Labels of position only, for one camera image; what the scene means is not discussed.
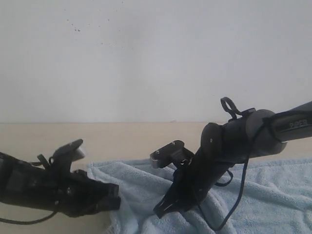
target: black cable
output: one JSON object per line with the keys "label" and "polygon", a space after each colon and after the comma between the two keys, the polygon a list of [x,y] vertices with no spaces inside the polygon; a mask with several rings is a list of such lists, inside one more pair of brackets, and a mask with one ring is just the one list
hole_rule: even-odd
{"label": "black cable", "polygon": [[48,219],[55,216],[58,212],[59,212],[59,202],[57,202],[57,204],[55,205],[54,211],[50,215],[48,215],[44,218],[33,220],[33,221],[16,221],[16,220],[10,220],[10,219],[6,219],[6,218],[0,218],[0,222],[9,223],[9,224],[16,224],[16,225],[32,225],[32,224],[37,224],[37,223],[42,223],[44,221],[47,221]]}
{"label": "black cable", "polygon": [[195,200],[196,200],[196,203],[197,203],[197,206],[199,208],[199,211],[201,212],[205,222],[207,223],[208,227],[213,230],[214,232],[217,232],[217,231],[220,231],[226,224],[226,222],[228,221],[228,219],[230,218],[230,216],[233,214],[233,212],[235,211],[235,209],[238,207],[238,204],[240,203],[240,200],[243,196],[243,192],[244,192],[244,185],[245,185],[245,178],[246,178],[246,172],[247,172],[247,166],[248,166],[248,162],[249,162],[249,157],[250,157],[250,154],[252,152],[252,149],[253,149],[253,146],[254,146],[254,142],[255,140],[258,138],[258,136],[260,135],[261,131],[265,128],[266,124],[263,123],[259,128],[258,130],[256,131],[255,135],[253,136],[252,140],[251,140],[251,143],[250,143],[250,151],[249,153],[247,154],[247,159],[244,163],[244,168],[243,168],[243,172],[242,172],[242,178],[241,178],[241,182],[240,182],[240,189],[239,189],[239,194],[238,194],[238,197],[237,197],[237,200],[235,202],[235,204],[233,205],[233,207],[231,208],[231,210],[229,211],[229,213],[226,215],[226,217],[224,218],[224,220],[222,221],[221,225],[218,227],[218,228],[214,228],[208,221],[207,217],[205,216],[201,206],[200,206],[200,202],[196,196],[196,193],[195,193],[195,190],[194,190],[194,187],[191,185],[191,188],[192,188],[192,191],[193,191],[193,195],[195,197]]}

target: light blue towel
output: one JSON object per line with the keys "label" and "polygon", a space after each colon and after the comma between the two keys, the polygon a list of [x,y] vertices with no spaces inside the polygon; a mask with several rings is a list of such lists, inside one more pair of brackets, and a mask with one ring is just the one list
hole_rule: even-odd
{"label": "light blue towel", "polygon": [[[226,187],[214,186],[202,202],[211,224],[219,226],[236,201],[243,165],[231,171]],[[198,208],[153,213],[173,180],[174,166],[154,169],[149,160],[91,163],[90,178],[120,185],[119,211],[111,212],[106,234],[213,234]],[[221,178],[228,180],[227,174]],[[242,200],[220,234],[312,233],[312,158],[250,163]]]}

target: white wall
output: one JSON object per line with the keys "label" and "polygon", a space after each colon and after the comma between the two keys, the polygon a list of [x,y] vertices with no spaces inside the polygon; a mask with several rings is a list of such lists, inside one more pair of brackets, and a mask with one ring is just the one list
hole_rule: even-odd
{"label": "white wall", "polygon": [[311,9],[1,1],[0,122],[222,121],[223,96],[240,109],[287,110],[312,100]]}

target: robotic arm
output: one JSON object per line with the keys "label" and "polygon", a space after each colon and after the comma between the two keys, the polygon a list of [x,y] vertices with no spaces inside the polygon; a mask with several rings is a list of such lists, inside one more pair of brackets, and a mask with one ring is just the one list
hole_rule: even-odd
{"label": "robotic arm", "polygon": [[92,180],[82,170],[70,172],[72,162],[83,157],[81,144],[79,139],[58,148],[48,161],[39,155],[35,163],[0,153],[0,202],[52,211],[35,221],[0,218],[0,222],[30,225],[46,221],[57,212],[78,217],[118,210],[118,185]]}
{"label": "robotic arm", "polygon": [[208,191],[214,185],[229,184],[231,181],[220,184],[218,180],[226,172],[232,179],[229,168],[244,163],[238,199],[220,227],[213,228],[202,212],[211,229],[221,230],[242,196],[249,158],[275,155],[283,151],[289,140],[312,137],[312,102],[278,114],[255,108],[240,112],[228,97],[222,98],[221,104],[232,118],[224,125],[208,123],[195,154],[176,140],[150,155],[155,168],[170,163],[176,166],[171,187],[154,208],[159,218],[170,212],[188,211],[195,205],[202,212],[200,203]]}

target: beige tabletop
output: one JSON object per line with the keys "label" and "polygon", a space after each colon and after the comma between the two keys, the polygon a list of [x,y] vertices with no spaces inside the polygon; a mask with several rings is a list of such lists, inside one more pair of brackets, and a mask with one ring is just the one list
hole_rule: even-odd
{"label": "beige tabletop", "polygon": [[[38,154],[50,156],[56,148],[82,138],[86,158],[75,162],[73,169],[93,161],[143,159],[157,148],[180,139],[195,151],[206,123],[104,123],[104,124],[0,124],[0,151],[22,160],[36,160]],[[252,159],[276,160],[310,157],[310,138],[288,143],[279,155]],[[33,220],[49,214],[46,211],[9,206],[0,203],[0,217]],[[0,223],[1,234],[99,234],[110,223],[108,213],[68,218],[57,214],[37,225],[17,226]]]}

